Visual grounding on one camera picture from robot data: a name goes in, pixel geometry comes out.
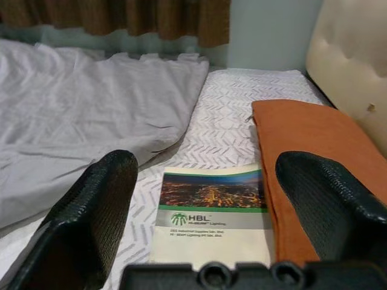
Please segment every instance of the catalog cover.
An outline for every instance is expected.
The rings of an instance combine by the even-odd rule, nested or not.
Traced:
[[[270,266],[273,231],[257,164],[215,170],[167,167],[151,262]]]

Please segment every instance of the beige tufted headboard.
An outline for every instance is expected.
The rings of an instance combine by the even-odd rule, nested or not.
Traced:
[[[387,157],[387,0],[324,0],[307,71]]]

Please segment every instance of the mattress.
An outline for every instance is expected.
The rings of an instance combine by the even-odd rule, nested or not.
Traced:
[[[299,71],[213,69],[185,136],[140,168],[125,233],[104,289],[118,289],[122,269],[148,261],[165,167],[220,169],[260,160],[251,102],[290,99],[327,105]],[[0,276],[42,220],[35,216],[0,232]]]

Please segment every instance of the wall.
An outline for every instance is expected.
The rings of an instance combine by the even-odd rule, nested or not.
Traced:
[[[91,36],[79,28],[9,29],[0,35],[24,42],[52,46],[97,48],[115,53],[200,52],[213,65],[232,68],[305,69],[305,55],[322,0],[232,0],[230,43],[211,49],[197,47],[194,37],[163,41],[156,34],[128,36],[125,30]]]

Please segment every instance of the curtain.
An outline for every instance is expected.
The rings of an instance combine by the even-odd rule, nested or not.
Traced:
[[[166,40],[191,35],[202,47],[229,42],[229,14],[230,0],[0,0],[1,19],[11,27],[83,27],[96,35],[124,28]]]

